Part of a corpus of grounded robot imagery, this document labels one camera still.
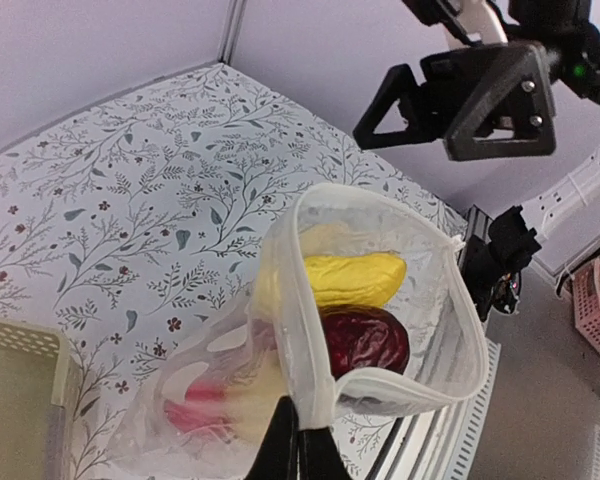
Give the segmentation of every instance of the gray floor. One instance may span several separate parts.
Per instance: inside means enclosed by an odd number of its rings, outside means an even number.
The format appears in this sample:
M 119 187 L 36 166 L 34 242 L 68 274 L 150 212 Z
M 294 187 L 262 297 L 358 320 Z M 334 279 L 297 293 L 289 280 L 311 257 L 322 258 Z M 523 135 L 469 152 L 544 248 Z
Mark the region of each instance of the gray floor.
M 600 357 L 573 326 L 570 302 L 532 270 L 520 314 L 493 315 L 500 365 L 471 479 L 589 480 L 600 425 Z

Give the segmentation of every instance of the screw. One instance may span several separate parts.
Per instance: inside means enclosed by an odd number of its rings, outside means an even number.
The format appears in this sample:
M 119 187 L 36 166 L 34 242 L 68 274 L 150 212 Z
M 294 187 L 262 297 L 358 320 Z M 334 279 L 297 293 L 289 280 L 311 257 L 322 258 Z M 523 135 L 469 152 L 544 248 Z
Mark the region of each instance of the screw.
M 531 125 L 533 125 L 534 127 L 539 127 L 542 125 L 542 117 L 540 115 L 532 115 L 531 118 L 529 118 L 529 123 L 531 123 Z
M 526 93 L 531 93 L 536 89 L 536 84 L 533 83 L 531 80 L 525 80 L 524 82 L 522 82 L 522 90 L 524 90 Z

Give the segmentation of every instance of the leaf pattern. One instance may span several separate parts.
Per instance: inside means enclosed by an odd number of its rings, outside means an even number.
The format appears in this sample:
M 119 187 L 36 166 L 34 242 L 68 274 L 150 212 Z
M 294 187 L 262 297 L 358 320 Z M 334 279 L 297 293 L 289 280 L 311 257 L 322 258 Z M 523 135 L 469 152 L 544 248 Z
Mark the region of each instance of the leaf pattern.
M 80 372 L 70 480 L 123 478 L 105 447 L 139 385 L 245 287 L 271 222 L 324 181 L 397 198 L 450 235 L 465 229 L 402 172 L 220 64 L 0 155 L 0 315 L 69 337 Z M 182 328 L 167 330 L 176 317 Z M 383 422 L 334 425 L 353 478 L 375 461 Z

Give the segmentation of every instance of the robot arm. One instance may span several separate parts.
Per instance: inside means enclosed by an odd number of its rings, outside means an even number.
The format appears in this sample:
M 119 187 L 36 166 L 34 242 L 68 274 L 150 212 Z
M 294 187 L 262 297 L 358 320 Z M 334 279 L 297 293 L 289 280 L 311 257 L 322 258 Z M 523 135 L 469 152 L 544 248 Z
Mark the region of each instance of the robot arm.
M 600 33 L 591 0 L 403 0 L 425 25 L 446 28 L 450 51 L 391 68 L 353 135 L 361 148 L 442 139 L 451 160 L 538 156 L 556 147 L 551 85 L 562 81 L 600 105 Z M 375 133 L 398 103 L 406 128 Z M 508 131 L 510 136 L 494 135 Z M 600 195 L 600 146 L 547 192 L 494 219 L 489 243 L 472 237 L 463 277 L 484 320 L 493 294 L 525 268 L 551 231 Z
M 519 25 L 506 24 L 493 0 L 403 1 L 425 25 L 445 26 L 451 50 L 422 59 L 421 85 L 408 65 L 389 71 L 354 129 L 362 148 L 442 139 L 451 160 L 548 155 L 556 145 L 552 83 L 600 105 L 590 0 L 511 0 Z M 396 102 L 407 127 L 375 133 Z

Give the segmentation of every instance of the beige basket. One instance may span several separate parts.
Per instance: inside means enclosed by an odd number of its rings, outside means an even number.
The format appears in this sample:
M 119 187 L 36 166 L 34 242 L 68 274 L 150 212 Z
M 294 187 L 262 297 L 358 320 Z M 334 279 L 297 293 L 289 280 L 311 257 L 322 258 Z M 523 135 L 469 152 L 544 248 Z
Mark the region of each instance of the beige basket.
M 68 478 L 78 382 L 62 333 L 0 319 L 0 480 Z
M 582 267 L 573 279 L 576 330 L 600 354 L 600 296 L 596 290 L 593 262 Z

